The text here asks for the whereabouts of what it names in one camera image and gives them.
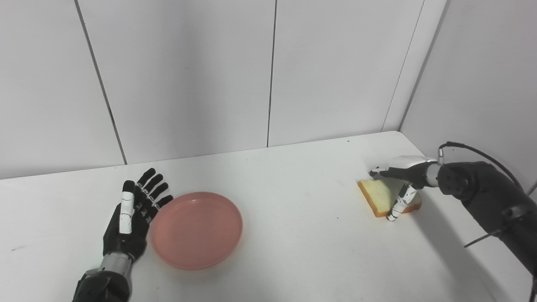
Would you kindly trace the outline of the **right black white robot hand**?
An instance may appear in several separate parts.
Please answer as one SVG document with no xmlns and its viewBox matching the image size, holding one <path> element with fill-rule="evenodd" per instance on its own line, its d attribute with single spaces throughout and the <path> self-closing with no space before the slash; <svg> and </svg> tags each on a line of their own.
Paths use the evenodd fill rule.
<svg viewBox="0 0 537 302">
<path fill-rule="evenodd" d="M 387 213 L 389 221 L 395 221 L 403 214 L 417 192 L 424 187 L 438 187 L 440 163 L 426 156 L 397 156 L 387 164 L 369 171 L 374 179 L 391 178 L 404 183 L 399 190 L 394 205 Z"/>
</svg>

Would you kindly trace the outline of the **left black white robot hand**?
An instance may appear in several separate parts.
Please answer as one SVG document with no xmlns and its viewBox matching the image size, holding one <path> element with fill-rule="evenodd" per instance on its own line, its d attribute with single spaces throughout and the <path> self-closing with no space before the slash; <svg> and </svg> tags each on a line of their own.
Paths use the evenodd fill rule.
<svg viewBox="0 0 537 302">
<path fill-rule="evenodd" d="M 145 252 L 146 237 L 158 212 L 173 200 L 162 196 L 169 184 L 155 168 L 146 170 L 139 180 L 123 183 L 122 201 L 117 204 L 103 236 L 103 256 L 119 253 L 133 263 Z"/>
</svg>

